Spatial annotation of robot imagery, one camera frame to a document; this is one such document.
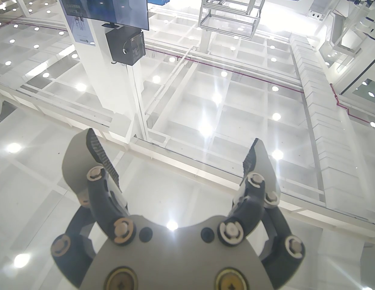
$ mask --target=bolt head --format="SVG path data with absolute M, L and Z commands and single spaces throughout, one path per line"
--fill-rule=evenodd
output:
M 90 177 L 96 178 L 100 176 L 101 173 L 102 173 L 102 170 L 100 168 L 92 168 L 90 171 Z
M 290 250 L 293 254 L 302 252 L 302 244 L 295 239 L 290 240 Z
M 233 222 L 228 222 L 225 226 L 225 234 L 228 238 L 237 238 L 240 232 Z
M 263 182 L 263 177 L 259 174 L 254 174 L 252 177 L 251 177 L 251 180 L 252 182 L 254 182 L 255 184 L 261 184 Z
M 276 202 L 278 200 L 278 196 L 276 195 L 275 192 L 268 192 L 268 193 L 266 193 L 265 198 L 270 203 L 274 203 L 274 202 Z
M 115 227 L 115 236 L 122 237 L 125 236 L 128 232 L 128 224 L 126 222 L 121 222 Z

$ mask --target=support column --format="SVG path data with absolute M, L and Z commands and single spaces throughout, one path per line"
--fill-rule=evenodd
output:
M 30 13 L 28 11 L 28 7 L 25 5 L 25 2 L 23 0 L 16 0 L 17 1 L 17 4 L 19 6 L 19 9 L 22 13 L 22 15 L 26 18 L 28 18 L 30 16 Z
M 207 53 L 209 48 L 211 38 L 211 31 L 202 30 L 201 42 L 200 42 L 200 52 Z
M 321 166 L 326 207 L 367 218 L 366 194 L 334 94 L 305 37 L 290 38 Z
M 112 29 L 102 27 L 104 24 L 102 21 L 84 18 L 85 25 L 89 26 L 89 33 L 85 33 L 88 42 L 76 42 L 72 28 L 65 17 L 65 10 L 61 9 L 61 12 L 100 103 L 103 108 L 114 112 L 109 134 L 105 134 L 107 139 L 112 137 L 128 143 L 136 135 L 147 140 L 140 62 L 136 62 L 133 66 L 113 62 L 106 39 L 106 33 Z
M 318 251 L 317 290 L 361 290 L 364 241 L 324 229 Z

